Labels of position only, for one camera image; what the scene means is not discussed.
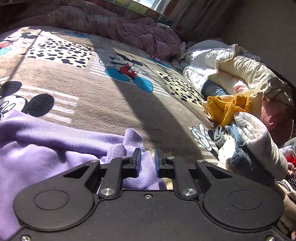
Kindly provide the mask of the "beige window curtain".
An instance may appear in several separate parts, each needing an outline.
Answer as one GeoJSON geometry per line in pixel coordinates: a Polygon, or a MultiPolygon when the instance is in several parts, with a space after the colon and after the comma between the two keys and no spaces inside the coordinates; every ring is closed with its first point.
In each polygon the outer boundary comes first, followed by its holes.
{"type": "Polygon", "coordinates": [[[174,22],[171,28],[183,42],[218,38],[244,1],[170,1],[164,15],[174,22]]]}

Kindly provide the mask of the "mustard yellow garment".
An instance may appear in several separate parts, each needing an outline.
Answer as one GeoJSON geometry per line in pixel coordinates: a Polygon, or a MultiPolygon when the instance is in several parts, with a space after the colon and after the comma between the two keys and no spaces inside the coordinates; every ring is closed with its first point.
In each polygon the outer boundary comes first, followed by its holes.
{"type": "Polygon", "coordinates": [[[234,113],[246,112],[260,118],[262,91],[247,90],[234,95],[209,96],[202,104],[206,117],[215,126],[226,126],[234,121],[234,113]]]}

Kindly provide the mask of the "crumpled pink purple quilt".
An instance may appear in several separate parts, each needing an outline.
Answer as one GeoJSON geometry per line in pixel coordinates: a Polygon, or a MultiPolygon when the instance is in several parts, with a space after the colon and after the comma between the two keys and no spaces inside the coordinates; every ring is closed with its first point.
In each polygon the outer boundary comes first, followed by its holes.
{"type": "Polygon", "coordinates": [[[168,26],[151,18],[128,19],[89,1],[31,1],[9,30],[49,26],[116,40],[168,59],[180,51],[181,40],[168,26]]]}

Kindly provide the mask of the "Mickey Mouse print bed blanket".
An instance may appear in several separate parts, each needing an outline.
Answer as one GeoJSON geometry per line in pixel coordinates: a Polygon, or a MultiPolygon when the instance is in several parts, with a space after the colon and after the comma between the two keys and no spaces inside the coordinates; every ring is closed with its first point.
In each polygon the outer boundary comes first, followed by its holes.
{"type": "Polygon", "coordinates": [[[139,132],[148,150],[218,164],[203,98],[168,63],[52,27],[1,34],[1,116],[18,110],[89,131],[139,132]]]}

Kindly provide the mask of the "dusty pink garment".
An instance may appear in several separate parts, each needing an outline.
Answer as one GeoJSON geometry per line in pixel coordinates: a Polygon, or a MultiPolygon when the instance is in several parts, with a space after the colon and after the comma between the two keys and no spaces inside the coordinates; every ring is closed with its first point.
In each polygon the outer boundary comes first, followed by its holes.
{"type": "Polygon", "coordinates": [[[293,134],[295,108],[274,98],[262,100],[260,120],[268,129],[273,141],[281,146],[293,134]]]}

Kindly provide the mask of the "lilac purple sweatshirt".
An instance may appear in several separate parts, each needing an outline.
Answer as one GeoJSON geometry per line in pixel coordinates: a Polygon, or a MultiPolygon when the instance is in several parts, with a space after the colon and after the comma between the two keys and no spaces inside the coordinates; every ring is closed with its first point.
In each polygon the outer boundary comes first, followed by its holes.
{"type": "Polygon", "coordinates": [[[127,128],[124,135],[80,130],[13,110],[1,119],[1,240],[12,237],[21,225],[13,202],[23,189],[53,176],[98,160],[109,164],[136,149],[142,153],[137,178],[125,178],[128,190],[165,190],[142,136],[127,128]]]}

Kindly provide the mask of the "blue denim garment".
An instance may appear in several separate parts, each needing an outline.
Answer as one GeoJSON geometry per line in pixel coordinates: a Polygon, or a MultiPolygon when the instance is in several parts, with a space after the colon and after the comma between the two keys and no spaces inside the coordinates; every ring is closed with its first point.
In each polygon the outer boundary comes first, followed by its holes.
{"type": "Polygon", "coordinates": [[[273,185],[274,178],[248,151],[235,123],[217,126],[213,130],[213,141],[218,148],[218,167],[266,186],[273,185]]]}

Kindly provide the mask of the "white pink print garment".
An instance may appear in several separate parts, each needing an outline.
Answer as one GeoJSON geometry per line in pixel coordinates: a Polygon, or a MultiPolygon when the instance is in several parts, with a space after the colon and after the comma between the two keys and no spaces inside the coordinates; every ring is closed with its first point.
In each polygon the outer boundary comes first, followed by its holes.
{"type": "Polygon", "coordinates": [[[288,163],[267,127],[260,119],[246,112],[235,113],[234,121],[251,154],[275,180],[283,180],[287,175],[288,163]]]}

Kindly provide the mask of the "white cream duvet bundle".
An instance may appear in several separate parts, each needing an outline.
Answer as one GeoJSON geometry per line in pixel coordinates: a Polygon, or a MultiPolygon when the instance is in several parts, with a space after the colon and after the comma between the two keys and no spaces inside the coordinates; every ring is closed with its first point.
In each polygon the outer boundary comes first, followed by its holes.
{"type": "Polygon", "coordinates": [[[268,101],[275,98],[294,106],[289,85],[258,59],[237,44],[205,40],[180,53],[172,64],[199,94],[209,77],[223,71],[242,79],[250,89],[261,90],[268,101]]]}

